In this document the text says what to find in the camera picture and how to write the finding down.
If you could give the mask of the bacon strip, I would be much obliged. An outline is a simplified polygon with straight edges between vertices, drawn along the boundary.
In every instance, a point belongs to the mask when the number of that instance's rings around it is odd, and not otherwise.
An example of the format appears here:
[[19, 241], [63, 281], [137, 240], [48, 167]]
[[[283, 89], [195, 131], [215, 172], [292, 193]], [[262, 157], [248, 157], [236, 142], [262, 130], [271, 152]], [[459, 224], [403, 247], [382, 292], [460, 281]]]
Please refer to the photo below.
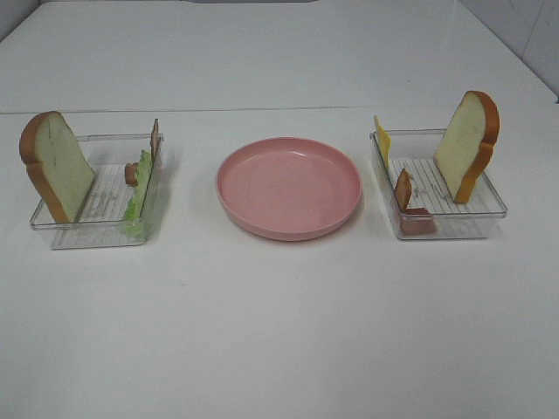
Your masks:
[[[156, 154], [159, 148], [159, 121], [158, 119], [155, 119], [154, 121], [154, 125], [150, 134], [150, 161], [152, 163], [155, 162], [155, 158], [156, 158]], [[132, 187], [136, 187], [139, 183], [138, 180], [138, 176], [139, 176], [139, 166], [140, 163], [134, 162], [134, 163], [127, 163], [125, 166], [125, 182], [127, 185], [132, 186]]]
[[423, 236], [434, 233], [436, 225], [429, 210], [425, 207], [411, 208], [409, 206], [411, 193], [411, 175], [403, 168], [395, 187], [395, 197], [399, 208], [399, 222], [402, 232], [406, 236]]

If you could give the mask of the green lettuce leaf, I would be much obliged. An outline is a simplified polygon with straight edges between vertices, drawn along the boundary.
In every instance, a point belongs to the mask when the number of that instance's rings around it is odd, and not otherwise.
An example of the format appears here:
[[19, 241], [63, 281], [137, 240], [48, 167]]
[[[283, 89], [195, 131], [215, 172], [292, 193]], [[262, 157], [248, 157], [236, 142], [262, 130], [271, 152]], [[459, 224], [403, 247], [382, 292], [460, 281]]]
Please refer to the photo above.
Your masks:
[[138, 224], [133, 225], [132, 222], [140, 218], [152, 173], [152, 166], [152, 154], [147, 150], [141, 151], [139, 161], [127, 163], [125, 166], [125, 182], [133, 190], [133, 194], [128, 200], [128, 205], [121, 219], [127, 223], [121, 228], [121, 232], [128, 237], [138, 235], [141, 230]]

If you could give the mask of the bread slice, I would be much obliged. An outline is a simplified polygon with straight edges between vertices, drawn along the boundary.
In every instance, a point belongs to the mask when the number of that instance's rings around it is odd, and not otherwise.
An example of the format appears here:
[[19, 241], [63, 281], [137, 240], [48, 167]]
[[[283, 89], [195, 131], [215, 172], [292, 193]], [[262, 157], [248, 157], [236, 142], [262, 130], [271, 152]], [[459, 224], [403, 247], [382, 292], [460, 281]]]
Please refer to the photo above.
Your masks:
[[500, 131], [492, 98], [481, 91], [464, 94], [438, 144], [434, 160], [455, 203], [467, 203], [486, 166]]
[[35, 115], [21, 133], [19, 154], [54, 221], [75, 222], [93, 185], [94, 171], [62, 114]]

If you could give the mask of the pink round plate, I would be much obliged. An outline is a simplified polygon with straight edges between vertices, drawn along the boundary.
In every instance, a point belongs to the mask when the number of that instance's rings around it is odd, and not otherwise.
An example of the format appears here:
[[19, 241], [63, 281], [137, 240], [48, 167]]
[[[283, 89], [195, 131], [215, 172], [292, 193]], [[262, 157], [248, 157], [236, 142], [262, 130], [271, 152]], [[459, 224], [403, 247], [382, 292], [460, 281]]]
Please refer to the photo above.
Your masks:
[[301, 241], [327, 235], [353, 216], [362, 179], [337, 148], [278, 137], [230, 154], [217, 171], [216, 189], [237, 226], [274, 240]]

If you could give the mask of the yellow cheese slice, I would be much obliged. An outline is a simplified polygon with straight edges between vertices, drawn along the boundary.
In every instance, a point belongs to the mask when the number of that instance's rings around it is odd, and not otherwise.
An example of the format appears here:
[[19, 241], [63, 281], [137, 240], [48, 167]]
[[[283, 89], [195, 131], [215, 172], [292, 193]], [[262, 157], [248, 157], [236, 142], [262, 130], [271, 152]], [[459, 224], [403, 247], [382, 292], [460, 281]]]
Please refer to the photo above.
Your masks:
[[378, 116], [374, 116], [374, 123], [376, 127], [376, 136], [377, 136], [377, 145], [379, 147], [379, 151], [381, 153], [383, 164], [386, 169], [390, 168], [390, 147], [391, 147], [391, 138], [389, 134], [384, 130], [382, 127]]

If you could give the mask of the clear plastic right tray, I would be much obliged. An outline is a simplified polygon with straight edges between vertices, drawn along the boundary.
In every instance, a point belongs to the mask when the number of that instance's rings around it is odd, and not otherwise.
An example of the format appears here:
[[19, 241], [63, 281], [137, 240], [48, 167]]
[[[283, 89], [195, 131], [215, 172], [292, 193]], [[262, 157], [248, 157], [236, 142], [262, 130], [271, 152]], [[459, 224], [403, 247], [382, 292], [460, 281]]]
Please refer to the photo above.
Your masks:
[[[433, 155], [444, 136], [443, 128], [390, 130], [390, 168], [386, 169], [377, 145], [372, 141], [372, 166], [380, 194], [397, 238], [401, 240], [479, 239], [493, 235], [499, 221], [507, 215], [507, 206], [486, 174], [482, 174], [467, 203], [452, 200]], [[425, 207], [431, 213], [436, 231], [423, 236], [406, 236], [399, 222], [395, 197], [397, 179], [402, 169], [411, 175], [412, 193], [409, 206]]]

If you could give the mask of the clear plastic tray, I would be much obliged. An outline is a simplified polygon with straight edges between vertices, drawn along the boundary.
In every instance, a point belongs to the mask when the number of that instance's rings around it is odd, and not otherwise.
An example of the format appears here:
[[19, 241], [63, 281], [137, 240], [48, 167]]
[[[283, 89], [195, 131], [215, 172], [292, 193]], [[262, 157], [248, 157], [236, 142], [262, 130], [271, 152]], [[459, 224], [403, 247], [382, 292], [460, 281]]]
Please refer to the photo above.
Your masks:
[[[390, 168], [386, 169], [377, 145], [372, 141], [372, 166], [380, 194], [397, 238], [401, 240], [479, 239], [493, 235], [499, 221], [507, 215], [507, 206], [486, 174], [482, 174], [467, 203], [452, 200], [433, 155], [444, 136], [443, 128], [390, 130]], [[406, 236], [399, 222], [395, 197], [397, 179], [402, 169], [411, 175], [412, 193], [409, 206], [425, 207], [431, 213], [436, 231], [423, 236]]]
[[30, 225], [54, 250], [107, 248], [144, 244], [155, 234], [166, 208], [162, 152], [158, 151], [139, 217], [124, 214], [133, 188], [125, 183], [125, 165], [139, 161], [149, 150], [149, 134], [87, 135], [79, 145], [95, 178], [75, 223], [55, 223], [44, 202], [31, 216]]

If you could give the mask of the clear plastic left tray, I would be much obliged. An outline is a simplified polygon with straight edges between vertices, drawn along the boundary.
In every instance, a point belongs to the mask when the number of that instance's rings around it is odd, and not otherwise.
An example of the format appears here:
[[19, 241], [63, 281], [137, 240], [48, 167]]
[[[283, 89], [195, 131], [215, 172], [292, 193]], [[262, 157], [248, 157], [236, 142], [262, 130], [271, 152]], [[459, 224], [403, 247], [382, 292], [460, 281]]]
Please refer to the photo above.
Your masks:
[[162, 152], [158, 151], [139, 217], [124, 214], [133, 188], [125, 183], [125, 165], [139, 161], [149, 150], [149, 134], [87, 135], [79, 145], [95, 178], [75, 223], [55, 223], [44, 202], [31, 216], [30, 225], [54, 250], [107, 248], [144, 244], [155, 234], [166, 208]]

